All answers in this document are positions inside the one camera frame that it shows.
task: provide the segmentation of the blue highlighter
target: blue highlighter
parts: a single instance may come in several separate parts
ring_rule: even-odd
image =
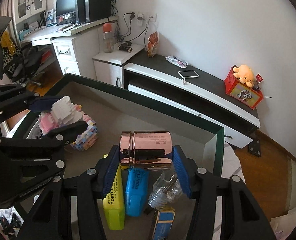
[[[125,190],[125,213],[131,217],[139,217],[147,202],[149,171],[129,169]]]

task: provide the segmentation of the black countertop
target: black countertop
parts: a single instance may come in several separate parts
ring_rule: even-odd
[[[223,80],[203,70],[200,70],[190,65],[188,65],[186,68],[177,67],[171,64],[170,62],[166,61],[165,57],[161,55],[155,55],[154,57],[149,58],[147,57],[147,52],[145,50],[140,51],[138,54],[133,56],[128,62],[151,68],[180,79],[181,77],[179,76],[178,71],[194,70],[198,73],[199,77],[186,79],[186,82],[194,84],[205,90],[208,90],[209,92],[226,99],[227,101],[237,105],[241,109],[247,111],[254,117],[258,118],[258,113],[256,109],[252,110],[250,107],[246,106],[242,102],[226,94],[225,83]]]

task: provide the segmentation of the red tin box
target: red tin box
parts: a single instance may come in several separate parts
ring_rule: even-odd
[[[238,99],[251,109],[255,109],[264,96],[261,91],[255,91],[252,88],[247,87],[246,84],[239,82],[237,78],[233,76],[233,70],[230,69],[228,76],[225,79],[226,94]]]

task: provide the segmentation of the wooden baseboard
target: wooden baseboard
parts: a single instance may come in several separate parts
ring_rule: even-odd
[[[274,141],[273,139],[271,139],[268,135],[264,134],[263,132],[257,130],[256,131],[256,135],[258,136],[258,138],[262,138],[266,141],[269,141],[272,145],[274,145],[275,147],[277,147],[281,152],[283,152],[284,154],[286,154],[290,159],[292,159],[294,162],[296,162],[296,157],[293,156],[289,151],[287,151],[283,146],[281,146],[279,143],[277,143],[276,141]]]

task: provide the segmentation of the copper cylindrical container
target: copper cylindrical container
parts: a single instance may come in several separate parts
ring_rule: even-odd
[[[127,131],[120,138],[122,169],[164,171],[171,167],[173,153],[168,131]]]

